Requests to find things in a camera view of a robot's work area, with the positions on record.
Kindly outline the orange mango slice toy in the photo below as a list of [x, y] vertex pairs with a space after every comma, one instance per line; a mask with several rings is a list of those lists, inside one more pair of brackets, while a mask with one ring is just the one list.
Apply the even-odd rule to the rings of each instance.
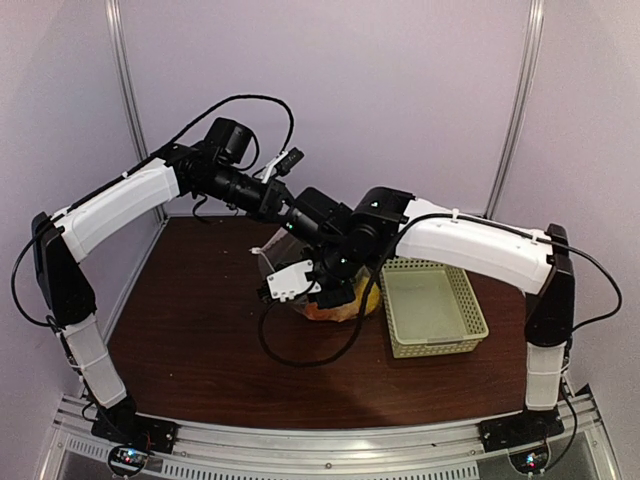
[[[355, 319], [358, 316], [364, 289], [367, 285], [368, 280], [368, 277], [362, 277], [357, 282], [355, 286], [356, 298], [354, 301], [330, 309], [320, 309], [316, 303], [309, 303], [304, 307], [303, 315], [307, 319], [312, 321], [329, 321], [341, 323], [347, 320]], [[365, 315], [369, 315], [375, 312], [378, 309], [380, 303], [380, 289], [377, 284], [374, 284], [371, 292], [367, 297]]]

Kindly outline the clear zip top bag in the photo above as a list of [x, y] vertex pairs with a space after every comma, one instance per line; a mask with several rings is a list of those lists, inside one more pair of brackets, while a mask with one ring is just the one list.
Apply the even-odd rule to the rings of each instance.
[[[261, 247], [252, 247], [250, 253], [257, 257], [262, 277], [300, 259], [306, 244], [280, 228]], [[352, 281], [356, 298], [354, 301], [331, 309], [320, 309], [316, 302], [302, 298], [290, 304], [291, 308], [311, 321], [344, 322], [354, 320], [360, 308], [364, 288], [370, 271], [363, 267]]]

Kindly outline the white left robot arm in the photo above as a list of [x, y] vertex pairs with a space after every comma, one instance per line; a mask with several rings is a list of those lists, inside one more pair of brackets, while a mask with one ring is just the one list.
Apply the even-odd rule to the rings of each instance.
[[240, 167], [253, 131], [229, 118], [214, 121], [204, 139], [177, 140], [82, 199], [32, 221], [35, 277], [88, 392], [108, 412], [106, 429], [123, 444], [137, 442], [144, 424], [124, 405], [125, 381], [98, 320], [97, 292], [86, 272], [92, 256], [153, 210], [188, 195], [215, 198], [261, 221], [278, 222], [288, 201], [282, 181], [301, 150], [285, 145], [253, 174]]

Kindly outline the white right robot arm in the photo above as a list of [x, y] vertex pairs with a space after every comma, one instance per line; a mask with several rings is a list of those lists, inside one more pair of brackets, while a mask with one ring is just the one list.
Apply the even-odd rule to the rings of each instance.
[[362, 267], [380, 269], [393, 256], [461, 268], [521, 290], [532, 304], [524, 328], [524, 410], [514, 417], [512, 430], [530, 442], [550, 426], [575, 305], [562, 227], [527, 230], [492, 223], [387, 187], [369, 190], [354, 209], [308, 188], [282, 225], [310, 250], [269, 280], [272, 298], [280, 301], [311, 295], [322, 308], [342, 305], [353, 300], [350, 282]]

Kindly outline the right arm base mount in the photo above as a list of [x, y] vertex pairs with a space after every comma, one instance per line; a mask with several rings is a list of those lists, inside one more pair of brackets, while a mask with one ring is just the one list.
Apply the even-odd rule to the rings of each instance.
[[479, 423], [480, 439], [485, 453], [544, 441], [564, 431], [565, 427], [557, 407], [546, 411], [525, 408], [516, 414]]

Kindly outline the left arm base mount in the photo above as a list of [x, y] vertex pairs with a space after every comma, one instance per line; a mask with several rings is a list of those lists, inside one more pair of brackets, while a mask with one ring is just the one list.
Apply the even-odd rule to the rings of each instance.
[[177, 430], [175, 422], [139, 415], [134, 407], [112, 407], [98, 410], [91, 434], [139, 450], [171, 454]]

